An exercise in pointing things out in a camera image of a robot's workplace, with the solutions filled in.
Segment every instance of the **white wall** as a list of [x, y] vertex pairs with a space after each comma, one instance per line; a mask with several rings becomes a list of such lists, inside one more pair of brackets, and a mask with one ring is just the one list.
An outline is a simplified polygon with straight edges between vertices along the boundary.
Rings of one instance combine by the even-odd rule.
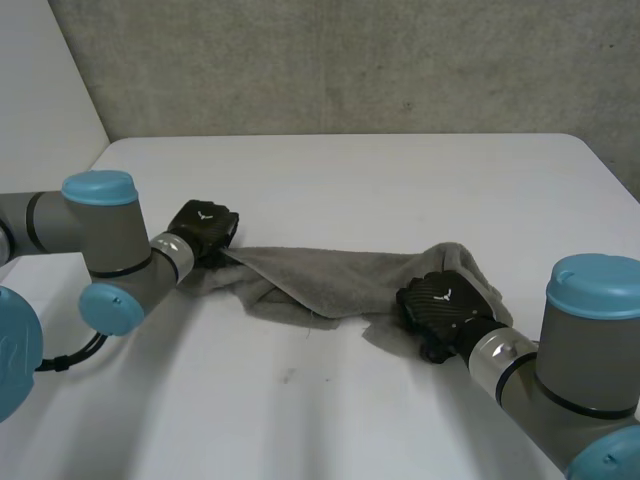
[[108, 144], [47, 1], [2, 0], [0, 192], [57, 190]]

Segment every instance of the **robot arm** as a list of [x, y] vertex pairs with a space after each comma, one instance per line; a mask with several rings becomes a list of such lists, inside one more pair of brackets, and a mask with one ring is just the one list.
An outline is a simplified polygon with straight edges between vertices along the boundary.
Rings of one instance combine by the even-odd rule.
[[496, 322], [457, 272], [398, 292], [421, 355], [454, 354], [570, 480], [640, 478], [640, 262], [576, 255], [556, 264], [540, 344]]
[[[121, 336], [194, 266], [220, 261], [237, 224], [226, 207], [191, 200], [149, 241], [131, 176], [89, 171], [60, 191], [0, 195], [0, 266], [23, 255], [81, 252], [91, 284], [80, 295], [80, 314], [100, 334]], [[0, 287], [0, 422], [30, 392], [42, 343], [33, 309]]]

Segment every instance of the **black ring band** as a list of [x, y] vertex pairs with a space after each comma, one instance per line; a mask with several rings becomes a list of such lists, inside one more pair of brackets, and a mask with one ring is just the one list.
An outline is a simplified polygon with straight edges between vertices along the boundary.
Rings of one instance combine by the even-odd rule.
[[132, 273], [137, 272], [138, 270], [142, 270], [151, 264], [151, 255], [149, 255], [145, 260], [134, 265], [133, 267], [124, 268], [122, 270], [116, 270], [115, 272], [94, 272], [93, 270], [89, 270], [89, 275], [96, 278], [116, 278], [116, 277], [124, 277], [125, 275], [131, 275]]
[[31, 243], [33, 243], [33, 245], [38, 249], [40, 253], [49, 253], [47, 249], [44, 248], [44, 245], [42, 245], [42, 243], [40, 242], [38, 234], [36, 233], [36, 227], [33, 223], [33, 215], [36, 210], [36, 204], [43, 194], [44, 192], [36, 193], [33, 197], [31, 197], [31, 200], [29, 200], [29, 203], [27, 204], [27, 235], [29, 235], [29, 240], [31, 240]]
[[514, 362], [507, 367], [507, 369], [502, 372], [500, 375], [500, 380], [496, 385], [496, 402], [498, 405], [502, 407], [502, 391], [504, 390], [504, 386], [507, 384], [507, 380], [511, 377], [511, 374], [519, 369], [525, 363], [534, 360], [538, 356], [538, 352], [529, 352], [524, 354], [521, 357], [518, 357], [514, 360]]
[[171, 268], [173, 269], [173, 273], [176, 276], [176, 284], [178, 283], [178, 280], [180, 279], [180, 273], [178, 272], [178, 267], [176, 267], [176, 263], [173, 261], [173, 259], [167, 255], [166, 253], [164, 253], [162, 250], [158, 250], [157, 248], [152, 248], [151, 250], [153, 250], [155, 253], [162, 255], [167, 262], [169, 262], [169, 265], [171, 265]]
[[13, 255], [16, 253], [16, 240], [15, 238], [13, 238], [13, 233], [11, 233], [11, 230], [9, 230], [9, 227], [7, 227], [7, 224], [4, 223], [1, 218], [0, 218], [0, 229], [2, 229], [2, 231], [7, 237], [7, 240], [9, 241], [9, 258], [7, 260], [8, 262], [9, 260], [13, 259]]
[[626, 408], [624, 410], [598, 410], [596, 408], [582, 407], [553, 393], [544, 383], [542, 383], [542, 380], [538, 378], [538, 375], [535, 376], [535, 382], [540, 391], [544, 393], [545, 397], [553, 403], [560, 405], [562, 408], [570, 410], [573, 413], [584, 415], [585, 417], [598, 418], [601, 420], [620, 420], [622, 418], [627, 418], [636, 412], [636, 406]]

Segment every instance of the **cylindrical joint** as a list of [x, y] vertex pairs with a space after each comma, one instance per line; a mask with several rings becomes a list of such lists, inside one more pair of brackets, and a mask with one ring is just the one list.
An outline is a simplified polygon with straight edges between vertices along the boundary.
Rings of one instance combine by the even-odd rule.
[[473, 379], [501, 404], [502, 389], [509, 376], [523, 363], [535, 358], [538, 348], [513, 328], [486, 334], [469, 357]]
[[60, 192], [45, 192], [33, 205], [33, 230], [48, 253], [78, 252], [82, 249], [82, 230]]
[[138, 327], [175, 287], [175, 266], [157, 250], [140, 270], [112, 279], [92, 277], [79, 308], [87, 324], [104, 335], [122, 336]]
[[[539, 384], [535, 381], [535, 370], [534, 359], [521, 365], [509, 376], [502, 392], [502, 408], [560, 471], [565, 472], [576, 456], [598, 439], [637, 425], [633, 416], [605, 420], [562, 407], [539, 389]], [[602, 462], [606, 457], [607, 455], [602, 455], [598, 461]]]
[[60, 192], [0, 195], [0, 228], [13, 243], [11, 258], [77, 252], [82, 245], [80, 226]]
[[110, 278], [150, 261], [151, 248], [140, 204], [93, 206], [67, 200], [82, 225], [84, 256], [92, 276]]
[[547, 287], [537, 378], [566, 409], [595, 418], [633, 415], [640, 397], [640, 262], [576, 255]]
[[9, 260], [23, 255], [47, 253], [40, 245], [33, 224], [34, 207], [43, 193], [8, 193], [0, 195], [0, 224], [13, 239]]
[[61, 193], [82, 225], [82, 255], [92, 277], [113, 278], [149, 264], [151, 248], [129, 174], [84, 172], [67, 178]]
[[547, 303], [537, 376], [568, 408], [605, 418], [633, 415], [640, 397], [640, 321], [570, 315]]
[[175, 267], [176, 283], [180, 283], [193, 270], [193, 251], [179, 236], [169, 232], [161, 233], [151, 240], [151, 249], [164, 255]]

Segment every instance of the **silver metal ring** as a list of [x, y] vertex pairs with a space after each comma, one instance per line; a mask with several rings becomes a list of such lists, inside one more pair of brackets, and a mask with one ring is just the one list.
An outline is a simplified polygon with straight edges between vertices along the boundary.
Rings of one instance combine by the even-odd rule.
[[518, 358], [537, 352], [538, 347], [513, 328], [500, 328], [487, 333], [476, 344], [469, 357], [469, 373], [492, 397], [502, 374]]
[[193, 251], [187, 242], [173, 233], [164, 232], [151, 240], [151, 248], [171, 259], [178, 271], [178, 283], [193, 270]]

